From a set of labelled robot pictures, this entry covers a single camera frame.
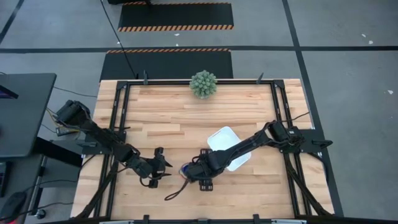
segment concrete floor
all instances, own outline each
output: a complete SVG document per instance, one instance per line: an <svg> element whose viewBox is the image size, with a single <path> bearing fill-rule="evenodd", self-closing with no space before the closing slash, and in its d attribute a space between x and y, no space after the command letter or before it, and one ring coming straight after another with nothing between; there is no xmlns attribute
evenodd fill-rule
<svg viewBox="0 0 398 224"><path fill-rule="evenodd" d="M162 0L189 2L190 0ZM235 29L119 34L125 47L293 46L282 0L229 0ZM0 1L0 30L18 0ZM288 0L301 46L398 45L395 0ZM105 3L117 25L121 6ZM24 0L2 49L118 47L100 0ZM105 53L1 54L0 72L58 75L55 86L95 95ZM345 216L398 220L398 52L304 52ZM233 50L235 78L301 78L293 51ZM94 98L54 90L49 108ZM46 115L43 122L52 126ZM57 139L42 128L39 136ZM74 189L47 189L41 204L69 202ZM39 222L65 220L71 206L51 207ZM26 223L37 222L30 217Z"/></svg>

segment black rubber mat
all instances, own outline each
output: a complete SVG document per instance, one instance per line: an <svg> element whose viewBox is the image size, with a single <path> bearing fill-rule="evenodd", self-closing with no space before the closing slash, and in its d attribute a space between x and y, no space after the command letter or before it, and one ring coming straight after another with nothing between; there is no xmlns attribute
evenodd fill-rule
<svg viewBox="0 0 398 224"><path fill-rule="evenodd" d="M125 3L119 31L225 30L234 26L232 7L226 2Z"/></svg>
<svg viewBox="0 0 398 224"><path fill-rule="evenodd" d="M136 49L126 50L134 71L143 79L185 79L207 70L217 78L233 78L228 49ZM132 80L134 76L122 50L110 50L105 56L101 80Z"/></svg>

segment butcher block tabletop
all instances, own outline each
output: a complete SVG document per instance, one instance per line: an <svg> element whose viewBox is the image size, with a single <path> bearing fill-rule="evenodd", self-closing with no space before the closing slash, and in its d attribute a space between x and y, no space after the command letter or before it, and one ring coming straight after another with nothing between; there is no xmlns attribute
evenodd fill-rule
<svg viewBox="0 0 398 224"><path fill-rule="evenodd" d="M117 80L101 82L93 120L108 128ZM286 79L285 89L292 118L308 112L299 79ZM120 122L124 90L121 92L116 124ZM278 91L282 119L282 97ZM188 85L134 85L129 92L126 143L152 158L154 149L164 147L171 176L163 177L156 189L143 187L133 170L118 174L112 220L150 219L246 219L257 213L261 218L293 218L283 155L275 148L260 147L250 160L234 172L225 170L213 179L213 191L201 192L197 182L189 184L175 199L164 198L178 191L184 179L181 165L209 148L207 139L229 126L241 140L252 136L265 122L276 119L269 85L218 85L215 95L196 98ZM294 121L300 129L312 128L310 115ZM322 163L301 153L307 187L333 213ZM103 156L97 155L80 172L71 216L79 214L98 188ZM301 214L303 200L296 186ZM101 215L105 214L108 192L104 193Z"/></svg>

